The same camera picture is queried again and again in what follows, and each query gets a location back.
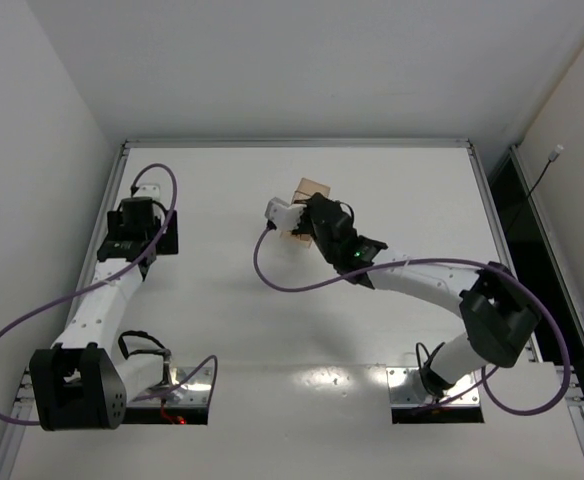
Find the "translucent orange plastic container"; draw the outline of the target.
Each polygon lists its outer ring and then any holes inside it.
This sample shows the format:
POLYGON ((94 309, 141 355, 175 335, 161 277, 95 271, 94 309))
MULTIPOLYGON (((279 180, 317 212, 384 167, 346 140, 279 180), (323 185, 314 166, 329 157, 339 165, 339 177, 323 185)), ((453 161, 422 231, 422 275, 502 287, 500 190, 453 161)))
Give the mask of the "translucent orange plastic container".
MULTIPOLYGON (((294 191, 292 196, 293 204, 306 205, 307 200, 309 200, 314 194, 321 194, 323 197, 328 198, 330 195, 331 188, 322 183, 310 180, 308 178, 302 178, 294 191)), ((311 226, 311 220, 308 211, 303 211, 301 216, 301 224, 299 228, 304 230, 311 226)), ((292 233, 290 231, 284 231, 280 234, 280 237, 289 241, 294 240, 301 246, 310 248, 313 243, 313 237, 310 233, 292 233)))

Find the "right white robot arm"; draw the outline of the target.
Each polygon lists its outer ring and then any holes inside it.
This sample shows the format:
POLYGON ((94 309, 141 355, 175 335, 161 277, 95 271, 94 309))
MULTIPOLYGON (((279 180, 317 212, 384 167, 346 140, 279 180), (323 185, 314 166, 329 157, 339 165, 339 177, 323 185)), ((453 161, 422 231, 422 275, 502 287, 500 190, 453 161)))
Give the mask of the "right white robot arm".
POLYGON ((350 283, 402 293, 459 317, 464 331, 439 344, 417 371, 407 392, 413 401, 440 399, 468 373, 492 364, 514 366, 541 315, 507 282, 509 270, 419 264, 387 244, 360 235, 340 202, 320 193, 302 201, 296 231, 312 237, 323 258, 350 283))

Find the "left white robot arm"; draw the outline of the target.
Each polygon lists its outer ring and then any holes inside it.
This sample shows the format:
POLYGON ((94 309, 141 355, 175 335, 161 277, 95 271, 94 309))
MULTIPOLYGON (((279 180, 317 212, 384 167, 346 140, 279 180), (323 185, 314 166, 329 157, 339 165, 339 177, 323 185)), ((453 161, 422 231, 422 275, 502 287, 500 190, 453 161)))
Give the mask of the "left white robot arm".
POLYGON ((177 252, 177 218, 162 204, 158 185, 132 188, 108 212, 90 292, 53 345, 29 362, 44 430, 115 429, 130 401, 167 385, 169 350, 130 351, 119 327, 156 258, 177 252))

